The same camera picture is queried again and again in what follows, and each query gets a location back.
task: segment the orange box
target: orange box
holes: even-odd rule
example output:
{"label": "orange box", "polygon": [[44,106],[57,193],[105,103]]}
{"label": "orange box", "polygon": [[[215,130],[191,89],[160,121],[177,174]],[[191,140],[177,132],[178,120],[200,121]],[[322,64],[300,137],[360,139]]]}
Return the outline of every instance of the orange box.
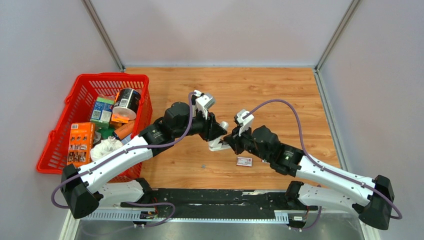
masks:
{"label": "orange box", "polygon": [[67,164],[79,168],[91,162],[95,124],[92,122],[72,123],[69,134]]}
{"label": "orange box", "polygon": [[130,119],[128,117],[119,117],[116,114],[112,113],[112,118],[110,119],[111,122],[121,123],[121,124],[127,124],[130,122]]}

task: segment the white plastic bag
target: white plastic bag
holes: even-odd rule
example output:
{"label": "white plastic bag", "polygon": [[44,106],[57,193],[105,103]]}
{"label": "white plastic bag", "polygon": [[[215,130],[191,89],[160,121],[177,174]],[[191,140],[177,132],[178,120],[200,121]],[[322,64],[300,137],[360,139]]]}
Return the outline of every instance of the white plastic bag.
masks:
{"label": "white plastic bag", "polygon": [[107,139],[102,140],[99,144],[90,150],[90,158],[93,162],[95,162],[122,146],[123,144],[121,141],[116,140],[114,137],[110,136]]}

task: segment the red plastic basket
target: red plastic basket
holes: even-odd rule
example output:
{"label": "red plastic basket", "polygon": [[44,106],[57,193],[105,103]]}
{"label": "red plastic basket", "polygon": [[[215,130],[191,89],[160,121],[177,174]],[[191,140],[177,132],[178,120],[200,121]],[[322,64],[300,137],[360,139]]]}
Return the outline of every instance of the red plastic basket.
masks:
{"label": "red plastic basket", "polygon": [[[152,119],[152,103],[149,95],[149,78],[146,75],[127,73],[81,74],[76,78],[65,107],[38,160],[36,170],[43,174],[62,174],[67,164],[69,134],[72,123],[89,122],[97,97],[100,94],[114,96],[122,88],[142,89],[140,104],[131,138],[137,135]],[[140,176],[142,164],[138,163],[111,182],[128,182]]]}

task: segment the wood grain surface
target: wood grain surface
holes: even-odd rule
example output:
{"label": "wood grain surface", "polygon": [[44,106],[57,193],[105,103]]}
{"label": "wood grain surface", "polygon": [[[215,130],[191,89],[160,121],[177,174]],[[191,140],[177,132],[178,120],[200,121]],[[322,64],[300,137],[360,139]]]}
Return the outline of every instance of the wood grain surface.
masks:
{"label": "wood grain surface", "polygon": [[[172,103],[187,102],[188,94],[195,89],[214,96],[216,104],[210,111],[218,122],[229,123],[229,132],[236,126],[234,116],[241,109],[252,110],[270,99],[287,100],[299,114],[309,153],[339,167],[310,68],[134,67],[127,68],[126,73],[149,77],[152,122],[163,116]],[[301,147],[296,119],[286,105],[270,103],[254,117],[252,129],[266,125],[281,142]],[[276,173],[267,163],[247,152],[240,156],[252,157],[253,167],[237,166],[237,156],[231,149],[212,152],[199,136],[188,136],[145,161],[141,177],[146,178],[152,188],[285,190],[291,181],[303,181]]]}

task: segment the white wall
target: white wall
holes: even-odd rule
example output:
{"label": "white wall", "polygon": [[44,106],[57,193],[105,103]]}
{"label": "white wall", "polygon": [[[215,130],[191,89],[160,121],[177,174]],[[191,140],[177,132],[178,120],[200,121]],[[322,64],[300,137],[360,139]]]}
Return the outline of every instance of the white wall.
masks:
{"label": "white wall", "polygon": [[315,65],[351,0],[93,0],[125,65]]}
{"label": "white wall", "polygon": [[423,13],[422,0],[362,1],[322,70],[348,169],[391,179],[404,219],[383,240],[424,236]]}
{"label": "white wall", "polygon": [[117,68],[79,0],[0,1],[0,56],[0,239],[58,239],[60,176],[37,161],[76,76]]}

